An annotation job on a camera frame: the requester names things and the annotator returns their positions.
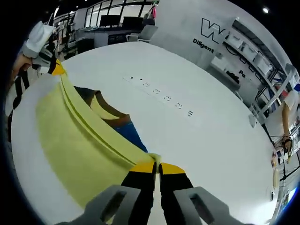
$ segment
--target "white tabletop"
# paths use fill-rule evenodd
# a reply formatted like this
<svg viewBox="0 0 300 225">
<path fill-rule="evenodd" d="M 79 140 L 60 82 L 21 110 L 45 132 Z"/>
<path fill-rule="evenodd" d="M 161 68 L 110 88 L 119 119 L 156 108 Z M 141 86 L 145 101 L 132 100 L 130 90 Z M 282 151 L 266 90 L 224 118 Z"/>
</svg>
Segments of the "white tabletop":
<svg viewBox="0 0 300 225">
<path fill-rule="evenodd" d="M 194 187 L 202 186 L 225 202 L 232 216 L 253 224 L 272 217 L 272 145 L 260 125 L 249 124 L 250 111 L 210 74 L 143 42 L 97 48 L 63 66 L 75 86 L 101 90 L 107 102 L 129 113 L 148 151 L 184 169 Z M 30 86 L 12 124 L 18 178 L 49 224 L 71 220 L 83 211 L 48 165 L 35 128 L 35 105 L 56 82 L 44 75 Z M 165 96 L 172 99 L 168 102 Z M 159 207 L 158 199 L 148 224 L 164 224 Z"/>
</svg>

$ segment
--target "office chair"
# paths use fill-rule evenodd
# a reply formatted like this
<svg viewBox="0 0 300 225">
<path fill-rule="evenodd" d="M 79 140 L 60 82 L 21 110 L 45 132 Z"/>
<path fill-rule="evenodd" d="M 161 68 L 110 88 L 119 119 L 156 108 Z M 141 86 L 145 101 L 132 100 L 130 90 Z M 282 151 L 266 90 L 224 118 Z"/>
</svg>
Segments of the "office chair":
<svg viewBox="0 0 300 225">
<path fill-rule="evenodd" d="M 151 37 L 157 29 L 157 26 L 146 25 L 140 34 L 127 34 L 126 40 L 127 42 L 143 41 L 149 43 Z"/>
</svg>

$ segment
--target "folded fabric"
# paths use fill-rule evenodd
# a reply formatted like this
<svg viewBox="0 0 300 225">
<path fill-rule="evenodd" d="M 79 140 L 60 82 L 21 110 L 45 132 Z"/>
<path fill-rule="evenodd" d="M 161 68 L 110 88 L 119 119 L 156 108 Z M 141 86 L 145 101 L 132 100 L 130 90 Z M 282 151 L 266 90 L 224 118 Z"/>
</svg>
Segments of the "folded fabric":
<svg viewBox="0 0 300 225">
<path fill-rule="evenodd" d="M 36 107 L 40 141 L 52 169 L 84 208 L 112 184 L 120 184 L 151 155 L 118 134 L 81 99 L 66 75 Z"/>
</svg>

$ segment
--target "monitor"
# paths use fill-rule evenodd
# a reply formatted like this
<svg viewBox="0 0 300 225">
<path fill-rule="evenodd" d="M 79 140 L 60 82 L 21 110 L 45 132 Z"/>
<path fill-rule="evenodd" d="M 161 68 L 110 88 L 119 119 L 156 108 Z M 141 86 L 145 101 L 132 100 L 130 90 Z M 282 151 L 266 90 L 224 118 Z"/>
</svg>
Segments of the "monitor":
<svg viewBox="0 0 300 225">
<path fill-rule="evenodd" d="M 135 16 L 125 16 L 122 27 L 129 30 L 142 30 L 143 18 Z"/>
<path fill-rule="evenodd" d="M 120 15 L 102 15 L 100 20 L 100 27 L 118 26 L 121 20 Z"/>
</svg>

